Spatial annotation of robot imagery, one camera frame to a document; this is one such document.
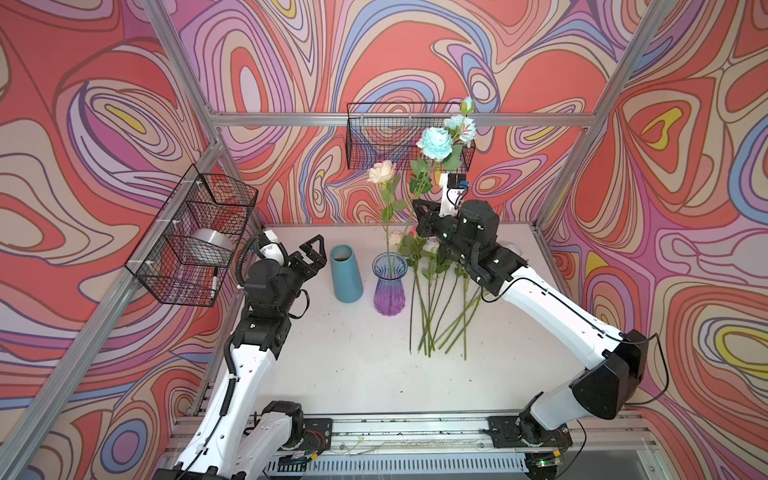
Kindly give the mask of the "white blue rose stem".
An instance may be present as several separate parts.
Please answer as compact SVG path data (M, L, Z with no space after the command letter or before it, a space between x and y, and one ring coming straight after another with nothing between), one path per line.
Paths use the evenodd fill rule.
M439 350L445 355L455 353L463 361L468 360L468 333L481 306L485 304L479 287L470 293L469 276L463 273L462 280L462 310L457 318L446 328L441 337Z

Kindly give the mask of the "purple blue glass vase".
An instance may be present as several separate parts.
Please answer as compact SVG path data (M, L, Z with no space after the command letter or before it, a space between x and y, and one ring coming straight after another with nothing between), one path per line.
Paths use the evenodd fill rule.
M406 259L393 252L379 254L372 263L372 271L377 278L374 293L374 307L381 315L398 315L406 303L403 278L408 272Z

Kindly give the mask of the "teal peony flower stem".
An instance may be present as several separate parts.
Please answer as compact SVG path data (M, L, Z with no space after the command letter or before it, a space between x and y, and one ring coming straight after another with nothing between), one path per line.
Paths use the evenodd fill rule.
M461 195L449 194L449 173L464 174L465 154L475 146L477 126L471 115L476 101L465 97L459 104L459 112L442 120L439 126L427 127L416 142L418 158L411 161L409 190L413 200L422 200L435 185L441 190L440 214L455 213Z

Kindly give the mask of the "cream pink rose stem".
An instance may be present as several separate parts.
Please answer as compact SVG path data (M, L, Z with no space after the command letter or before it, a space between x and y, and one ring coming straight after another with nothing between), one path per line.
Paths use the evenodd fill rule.
M395 165L390 160L375 163L368 169L368 181L377 187L377 191L383 202L381 222L386 237L387 277L392 279L395 274L395 250L394 241L390 239L390 222L399 211L407 208L406 202L397 197L401 176L395 172Z

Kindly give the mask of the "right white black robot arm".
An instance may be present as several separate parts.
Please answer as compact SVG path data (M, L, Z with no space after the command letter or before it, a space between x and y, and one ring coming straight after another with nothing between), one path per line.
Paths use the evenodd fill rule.
M539 393L520 412L513 428L518 440L538 447L570 421L615 419L643 379L648 338L599 320L499 244L499 217L487 202L471 200L447 215L438 202L415 200L412 206L420 237L436 239L439 253L463 266L482 291L521 309L582 365L572 380Z

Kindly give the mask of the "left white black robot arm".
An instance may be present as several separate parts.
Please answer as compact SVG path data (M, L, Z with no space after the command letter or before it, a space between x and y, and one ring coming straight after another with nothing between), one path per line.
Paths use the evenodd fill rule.
M288 253L266 230L250 238L235 276L243 291L240 319L223 345L216 390L193 438L175 465L156 479L255 479L283 448L305 436L303 411L291 401L269 403L252 430L246 428L257 391L274 366L297 315L291 308L309 296L304 285L327 264L324 238L316 235Z

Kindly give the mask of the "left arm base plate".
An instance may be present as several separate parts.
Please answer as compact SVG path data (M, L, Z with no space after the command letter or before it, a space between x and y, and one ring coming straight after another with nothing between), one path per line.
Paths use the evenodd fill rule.
M300 436L290 439L287 445L280 447L277 452L279 455L320 455L330 449L332 433L333 420L330 417L304 419Z

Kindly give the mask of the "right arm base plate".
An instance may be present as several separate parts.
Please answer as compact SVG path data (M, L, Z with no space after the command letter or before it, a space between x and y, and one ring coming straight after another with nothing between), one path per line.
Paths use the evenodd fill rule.
M495 448L533 448L567 450L573 445L570 430L561 425L545 430L532 418L518 416L489 416L485 432Z

